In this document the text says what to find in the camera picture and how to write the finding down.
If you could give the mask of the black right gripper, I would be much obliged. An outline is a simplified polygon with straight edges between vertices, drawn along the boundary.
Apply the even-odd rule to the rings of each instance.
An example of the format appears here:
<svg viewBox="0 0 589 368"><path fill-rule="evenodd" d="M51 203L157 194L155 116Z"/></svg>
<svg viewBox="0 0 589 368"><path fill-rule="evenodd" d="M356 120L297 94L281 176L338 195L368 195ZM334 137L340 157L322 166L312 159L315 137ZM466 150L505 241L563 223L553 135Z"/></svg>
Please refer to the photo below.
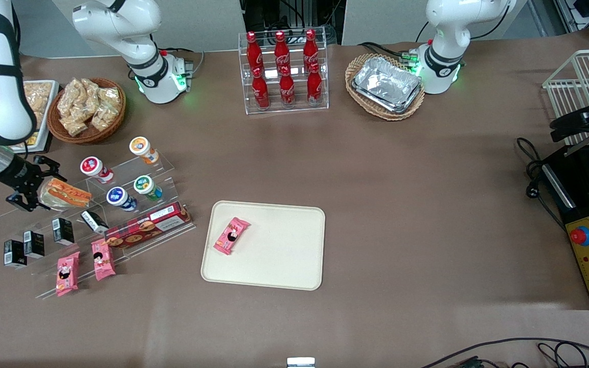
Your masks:
<svg viewBox="0 0 589 368"><path fill-rule="evenodd" d="M42 165L47 166L47 169L42 170ZM51 208L37 199L39 186L45 177L62 179L59 166L59 163L44 155L35 155L32 162L18 155L13 156L7 168L0 170L0 182L13 191L7 196L7 203L26 212L32 212L38 207L49 211Z"/></svg>

